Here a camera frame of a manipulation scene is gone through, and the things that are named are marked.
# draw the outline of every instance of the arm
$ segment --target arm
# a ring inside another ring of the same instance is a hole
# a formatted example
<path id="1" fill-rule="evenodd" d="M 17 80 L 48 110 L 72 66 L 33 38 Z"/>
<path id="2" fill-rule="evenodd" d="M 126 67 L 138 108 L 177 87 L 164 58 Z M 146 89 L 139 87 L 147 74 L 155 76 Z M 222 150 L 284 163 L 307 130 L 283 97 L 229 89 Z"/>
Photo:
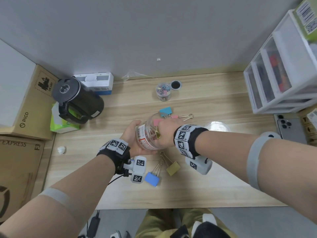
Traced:
<path id="1" fill-rule="evenodd" d="M 164 147 L 174 146 L 179 120 L 159 124 Z M 200 155 L 212 159 L 248 183 L 247 160 L 256 135 L 205 131 L 195 141 Z M 295 208 L 317 224 L 317 148 L 287 140 L 268 140 L 259 156 L 258 183 L 261 191 Z"/>
<path id="2" fill-rule="evenodd" d="M 121 136 L 131 147 L 131 157 L 153 153 L 137 145 L 134 129 L 138 124 L 140 121 L 132 121 Z M 105 155 L 98 155 L 51 188 L 66 193 L 80 204 L 88 220 L 114 172 L 113 161 Z M 48 196 L 37 196 L 0 226 L 0 232 L 9 238 L 76 237 L 81 229 L 66 208 Z"/>

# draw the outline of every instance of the electric kettle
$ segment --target electric kettle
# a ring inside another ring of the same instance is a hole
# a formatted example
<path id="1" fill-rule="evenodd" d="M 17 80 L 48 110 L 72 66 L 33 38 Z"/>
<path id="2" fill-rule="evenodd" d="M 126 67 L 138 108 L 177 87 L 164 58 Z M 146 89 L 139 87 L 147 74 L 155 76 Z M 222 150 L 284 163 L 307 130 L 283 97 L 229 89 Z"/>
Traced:
<path id="1" fill-rule="evenodd" d="M 85 124 L 99 116 L 104 108 L 103 99 L 74 76 L 59 80 L 52 95 L 59 103 L 59 116 L 73 124 Z M 75 112 L 77 117 L 71 114 L 69 109 Z"/>

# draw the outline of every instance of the wristband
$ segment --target wristband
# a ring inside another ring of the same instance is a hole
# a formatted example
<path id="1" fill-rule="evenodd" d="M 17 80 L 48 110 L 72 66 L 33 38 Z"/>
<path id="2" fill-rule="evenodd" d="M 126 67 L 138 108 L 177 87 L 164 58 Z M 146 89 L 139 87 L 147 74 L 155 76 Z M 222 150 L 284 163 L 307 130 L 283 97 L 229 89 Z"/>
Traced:
<path id="1" fill-rule="evenodd" d="M 131 158 L 129 150 L 130 147 L 124 140 L 112 139 L 99 149 L 97 155 L 108 156 L 113 161 L 116 169 L 115 173 L 117 173 L 123 168 L 123 164 Z"/>
<path id="2" fill-rule="evenodd" d="M 185 124 L 174 132 L 174 144 L 180 153 L 188 158 L 199 156 L 195 150 L 196 138 L 208 129 L 194 124 Z"/>

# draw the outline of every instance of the hand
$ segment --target hand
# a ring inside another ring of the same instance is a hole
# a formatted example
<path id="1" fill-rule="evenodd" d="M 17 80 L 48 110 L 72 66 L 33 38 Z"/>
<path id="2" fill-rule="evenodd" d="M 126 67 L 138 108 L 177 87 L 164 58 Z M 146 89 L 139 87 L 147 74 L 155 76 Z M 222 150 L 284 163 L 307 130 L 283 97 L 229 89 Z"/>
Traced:
<path id="1" fill-rule="evenodd" d="M 133 120 L 129 126 L 125 129 L 120 139 L 129 144 L 131 158 L 138 155 L 153 155 L 157 151 L 151 151 L 141 148 L 136 140 L 135 127 L 141 123 L 141 120 Z"/>
<path id="2" fill-rule="evenodd" d="M 181 119 L 167 118 L 159 122 L 158 130 L 161 134 L 161 137 L 157 140 L 154 140 L 155 144 L 162 148 L 175 146 L 174 132 L 182 125 L 184 125 L 184 122 Z"/>

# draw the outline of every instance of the person's left hand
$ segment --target person's left hand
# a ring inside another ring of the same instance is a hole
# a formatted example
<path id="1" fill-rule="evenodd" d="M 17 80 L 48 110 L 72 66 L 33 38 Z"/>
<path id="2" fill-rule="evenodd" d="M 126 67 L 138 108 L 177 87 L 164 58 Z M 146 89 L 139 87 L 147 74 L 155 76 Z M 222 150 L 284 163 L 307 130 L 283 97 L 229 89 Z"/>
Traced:
<path id="1" fill-rule="evenodd" d="M 141 148 L 137 144 L 137 140 L 135 138 L 135 127 L 141 123 L 141 120 L 133 120 L 129 126 L 125 129 L 120 139 L 124 140 L 129 144 L 130 156 L 131 158 L 138 155 L 153 155 L 156 154 L 157 151 L 147 150 Z"/>

